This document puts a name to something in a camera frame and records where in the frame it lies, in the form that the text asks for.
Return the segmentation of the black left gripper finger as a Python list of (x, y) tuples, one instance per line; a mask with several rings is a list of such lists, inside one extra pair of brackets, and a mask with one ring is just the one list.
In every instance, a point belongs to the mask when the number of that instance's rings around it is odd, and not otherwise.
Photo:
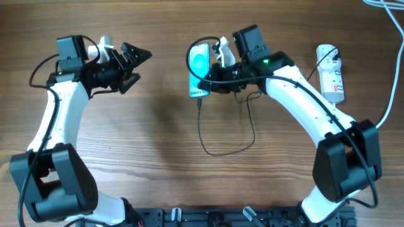
[(135, 68), (152, 57), (152, 53), (145, 49), (137, 48), (129, 43), (123, 42), (121, 45), (123, 56), (129, 66)]
[(141, 76), (138, 73), (130, 74), (128, 78), (121, 82), (119, 92), (121, 94), (125, 94), (140, 78)]

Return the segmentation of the light blue Galaxy smartphone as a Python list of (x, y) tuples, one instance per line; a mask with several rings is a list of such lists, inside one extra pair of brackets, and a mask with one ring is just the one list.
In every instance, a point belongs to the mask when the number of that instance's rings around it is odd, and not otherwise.
[[(195, 45), (189, 53), (189, 66), (192, 71), (199, 77), (204, 78), (210, 67), (210, 46), (208, 43)], [(192, 73), (189, 73), (189, 97), (199, 98), (208, 96), (209, 91), (198, 88), (198, 83), (201, 80), (196, 78)]]

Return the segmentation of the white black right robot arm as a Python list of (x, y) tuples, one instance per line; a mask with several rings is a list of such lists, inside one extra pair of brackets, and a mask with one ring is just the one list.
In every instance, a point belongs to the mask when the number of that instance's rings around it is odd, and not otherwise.
[(358, 192), (374, 190), (381, 178), (377, 127), (356, 121), (313, 88), (284, 52), (271, 53), (257, 25), (234, 32), (237, 53), (225, 37), (214, 44), (203, 37), (186, 53), (189, 95), (198, 100), (211, 92), (238, 93), (254, 84), (280, 103), (306, 130), (316, 146), (311, 193), (294, 207), (272, 207), (260, 218), (242, 210), (256, 226), (348, 226), (354, 223), (351, 202)]

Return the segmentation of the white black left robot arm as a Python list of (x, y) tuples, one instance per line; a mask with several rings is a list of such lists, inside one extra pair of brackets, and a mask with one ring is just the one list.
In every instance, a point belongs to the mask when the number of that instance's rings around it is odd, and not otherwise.
[(134, 71), (150, 51), (109, 39), (86, 46), (87, 37), (58, 38), (56, 68), (44, 84), (48, 100), (39, 130), (26, 152), (11, 157), (9, 170), (20, 193), (23, 213), (37, 223), (67, 226), (143, 226), (144, 219), (128, 200), (99, 192), (76, 150), (81, 116), (98, 94), (125, 93), (140, 79)]

